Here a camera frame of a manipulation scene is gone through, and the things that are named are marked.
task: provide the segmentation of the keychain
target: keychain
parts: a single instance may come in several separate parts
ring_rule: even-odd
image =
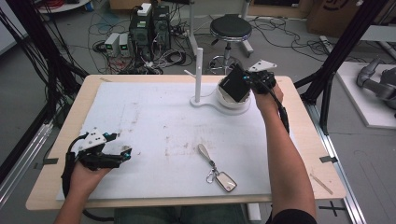
[[[206,177],[207,183],[212,183],[216,178],[217,182],[228,192],[231,192],[234,188],[236,188],[236,183],[233,181],[227,174],[224,172],[219,172],[216,164],[210,159],[209,153],[207,153],[204,145],[199,144],[198,149],[201,154],[209,161],[209,164],[212,166],[212,169],[209,172],[209,175]]]

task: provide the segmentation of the person's left arm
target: person's left arm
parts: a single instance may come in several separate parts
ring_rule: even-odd
[[[110,170],[91,171],[80,162],[77,162],[71,177],[69,193],[54,223],[79,223],[88,197],[90,197],[90,194]]]

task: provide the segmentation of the key fob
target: key fob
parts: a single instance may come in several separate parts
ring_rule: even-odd
[[[220,172],[216,176],[216,180],[218,183],[228,192],[231,192],[234,188],[236,188],[236,183],[233,181],[227,174],[224,172]]]

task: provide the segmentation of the person's right arm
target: person's right arm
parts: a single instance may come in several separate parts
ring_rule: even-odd
[[[273,88],[280,102],[283,92]],[[274,98],[256,94],[256,104],[265,122],[268,169],[273,200],[273,217],[285,209],[299,209],[316,217],[314,192],[304,162],[281,122]]]

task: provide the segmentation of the forearm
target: forearm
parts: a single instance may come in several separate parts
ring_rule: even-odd
[[[70,192],[54,223],[78,224],[81,221],[82,211],[87,200],[87,195]]]
[[[276,110],[262,113],[265,121],[268,168],[274,215],[294,208],[315,216],[314,194],[304,162],[286,132]]]

